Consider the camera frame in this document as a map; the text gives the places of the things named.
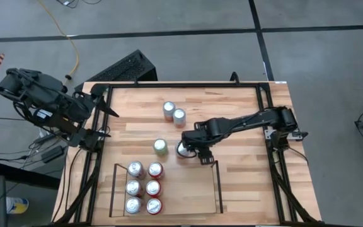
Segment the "white yellow blue container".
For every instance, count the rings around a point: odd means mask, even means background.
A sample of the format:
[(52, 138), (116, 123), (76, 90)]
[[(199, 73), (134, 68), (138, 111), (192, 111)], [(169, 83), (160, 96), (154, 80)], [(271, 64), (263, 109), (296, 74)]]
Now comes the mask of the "white yellow blue container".
[(19, 197), (6, 197), (7, 214), (23, 214), (29, 206), (28, 199)]

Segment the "black power adapter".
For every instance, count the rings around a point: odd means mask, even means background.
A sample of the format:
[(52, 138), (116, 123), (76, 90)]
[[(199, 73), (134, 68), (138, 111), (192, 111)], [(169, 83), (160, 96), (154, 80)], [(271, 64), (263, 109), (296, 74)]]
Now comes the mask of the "black power adapter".
[(48, 152), (42, 154), (41, 159), (42, 159), (43, 163), (48, 163), (48, 162), (60, 157), (63, 154), (64, 154), (64, 148), (62, 146), (57, 146), (57, 147), (49, 150)]

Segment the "silver diet cola can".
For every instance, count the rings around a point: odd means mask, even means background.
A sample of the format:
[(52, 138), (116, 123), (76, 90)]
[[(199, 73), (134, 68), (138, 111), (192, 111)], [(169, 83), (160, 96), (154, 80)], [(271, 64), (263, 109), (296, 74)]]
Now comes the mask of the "silver diet cola can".
[(143, 164), (140, 161), (132, 161), (128, 165), (127, 171), (129, 175), (140, 180), (144, 180), (146, 177), (146, 171), (144, 169)]
[(144, 194), (142, 185), (137, 180), (129, 180), (125, 186), (125, 190), (130, 196), (142, 197)]
[(125, 212), (128, 214), (137, 214), (143, 207), (144, 201), (139, 197), (130, 197), (125, 202)]

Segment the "red cola can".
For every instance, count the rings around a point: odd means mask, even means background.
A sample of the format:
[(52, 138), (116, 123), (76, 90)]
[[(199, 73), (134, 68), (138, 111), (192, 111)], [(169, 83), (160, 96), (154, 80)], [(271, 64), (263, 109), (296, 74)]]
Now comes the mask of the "red cola can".
[(162, 191), (162, 186), (157, 180), (150, 180), (146, 184), (146, 193), (152, 198), (158, 198)]
[(151, 178), (153, 179), (161, 179), (164, 177), (164, 168), (162, 166), (161, 163), (159, 162), (152, 162), (149, 166), (148, 166), (148, 174), (150, 175)]
[(149, 199), (146, 204), (146, 211), (150, 215), (157, 215), (162, 211), (162, 209), (163, 209), (163, 203), (158, 198)]

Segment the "raspberry lime beverage can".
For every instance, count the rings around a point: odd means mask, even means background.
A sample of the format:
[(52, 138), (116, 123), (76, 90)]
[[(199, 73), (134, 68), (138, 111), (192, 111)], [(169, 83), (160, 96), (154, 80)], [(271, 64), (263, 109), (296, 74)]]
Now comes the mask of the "raspberry lime beverage can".
[(186, 158), (189, 156), (189, 152), (187, 149), (183, 146), (183, 143), (179, 141), (177, 145), (175, 146), (175, 152), (176, 155), (180, 158)]

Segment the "silver metal bracket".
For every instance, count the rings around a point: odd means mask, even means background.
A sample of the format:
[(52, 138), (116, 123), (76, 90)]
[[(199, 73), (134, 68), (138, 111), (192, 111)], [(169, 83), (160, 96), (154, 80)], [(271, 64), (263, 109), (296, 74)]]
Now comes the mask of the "silver metal bracket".
[[(265, 129), (265, 138), (271, 139), (271, 135), (275, 132), (274, 129)], [(290, 141), (302, 141), (309, 133), (308, 132), (302, 132), (299, 128), (294, 130), (293, 132), (290, 132), (287, 136), (287, 140)]]

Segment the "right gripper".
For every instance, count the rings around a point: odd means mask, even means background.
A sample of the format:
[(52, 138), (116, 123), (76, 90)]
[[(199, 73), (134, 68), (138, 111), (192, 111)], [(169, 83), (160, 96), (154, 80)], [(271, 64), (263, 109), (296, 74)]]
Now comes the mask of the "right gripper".
[(181, 142), (187, 151), (195, 152), (201, 165), (212, 165), (214, 157), (210, 147), (216, 139), (209, 129), (209, 121), (194, 123), (194, 130), (183, 131)]

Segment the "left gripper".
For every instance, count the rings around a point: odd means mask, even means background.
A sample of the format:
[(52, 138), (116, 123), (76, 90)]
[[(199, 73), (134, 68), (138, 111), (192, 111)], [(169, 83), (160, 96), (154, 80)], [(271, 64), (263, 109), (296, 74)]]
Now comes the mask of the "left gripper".
[[(72, 120), (75, 122), (82, 122), (91, 117), (92, 110), (96, 107), (97, 110), (105, 114), (119, 117), (119, 115), (110, 108), (105, 101), (105, 97), (100, 95), (90, 95), (82, 91), (75, 91), (72, 94), (74, 98), (74, 106), (72, 108)], [(111, 135), (102, 131), (86, 131), (84, 136), (85, 140), (99, 140), (100, 137), (111, 137)]]

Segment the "black perforated computer tower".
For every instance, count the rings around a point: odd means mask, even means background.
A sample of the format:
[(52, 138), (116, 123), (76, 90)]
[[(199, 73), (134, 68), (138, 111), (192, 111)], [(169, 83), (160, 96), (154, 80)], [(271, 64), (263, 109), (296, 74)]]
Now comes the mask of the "black perforated computer tower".
[(140, 51), (135, 50), (110, 67), (92, 76), (92, 81), (157, 81), (154, 64)]

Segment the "black floor beam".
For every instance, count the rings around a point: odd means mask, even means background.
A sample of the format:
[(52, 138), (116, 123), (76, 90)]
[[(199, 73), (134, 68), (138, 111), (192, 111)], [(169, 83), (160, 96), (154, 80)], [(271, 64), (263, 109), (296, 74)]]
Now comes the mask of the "black floor beam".
[(59, 178), (51, 177), (46, 174), (30, 172), (0, 163), (0, 176), (7, 181), (23, 183), (35, 187), (57, 190), (61, 183)]

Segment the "green beverage can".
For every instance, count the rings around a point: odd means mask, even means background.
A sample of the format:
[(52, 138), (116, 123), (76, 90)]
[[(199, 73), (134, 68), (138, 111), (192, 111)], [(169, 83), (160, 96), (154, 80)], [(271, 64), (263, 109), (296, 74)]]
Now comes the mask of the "green beverage can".
[(164, 139), (157, 139), (154, 141), (153, 150), (158, 156), (165, 156), (168, 154), (168, 145)]

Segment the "small black clamp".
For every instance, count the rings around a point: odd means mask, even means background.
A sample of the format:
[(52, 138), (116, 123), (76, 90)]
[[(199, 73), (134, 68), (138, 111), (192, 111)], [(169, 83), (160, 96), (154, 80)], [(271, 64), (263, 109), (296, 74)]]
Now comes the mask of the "small black clamp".
[(234, 82), (236, 86), (240, 85), (240, 80), (237, 72), (233, 71), (232, 75), (229, 79), (230, 81)]

